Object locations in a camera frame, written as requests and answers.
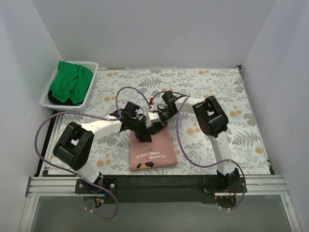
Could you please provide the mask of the pink t-shirt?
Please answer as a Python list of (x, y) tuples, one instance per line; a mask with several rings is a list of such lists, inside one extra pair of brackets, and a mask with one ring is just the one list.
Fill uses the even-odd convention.
[(151, 142), (139, 142), (135, 133), (130, 133), (131, 171), (136, 172), (177, 165), (178, 160), (169, 127), (152, 135), (151, 139)]

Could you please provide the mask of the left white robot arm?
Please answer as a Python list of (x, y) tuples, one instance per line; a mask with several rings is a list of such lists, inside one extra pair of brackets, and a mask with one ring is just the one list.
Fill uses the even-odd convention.
[(56, 143), (53, 155), (82, 177), (90, 192), (100, 192), (103, 175), (88, 160), (92, 143), (126, 130), (140, 133), (144, 142), (151, 142), (149, 128), (159, 119), (159, 115), (156, 112), (139, 115), (139, 109), (138, 105), (128, 102), (124, 109), (115, 111), (104, 120), (86, 124), (69, 123)]

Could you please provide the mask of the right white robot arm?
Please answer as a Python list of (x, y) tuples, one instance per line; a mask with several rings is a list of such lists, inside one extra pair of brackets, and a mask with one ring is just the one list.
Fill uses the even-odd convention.
[[(232, 159), (232, 153), (227, 141), (228, 117), (214, 96), (205, 99), (190, 98), (180, 94), (178, 97), (172, 91), (162, 91), (162, 99), (166, 104), (164, 109), (159, 110), (161, 120), (169, 120), (176, 116), (176, 135), (179, 146), (185, 158), (199, 168), (217, 167), (218, 185), (224, 192), (235, 188), (240, 174), (238, 165)], [(216, 162), (210, 165), (200, 165), (193, 162), (181, 143), (179, 134), (180, 112), (195, 114), (201, 131), (211, 142)]]

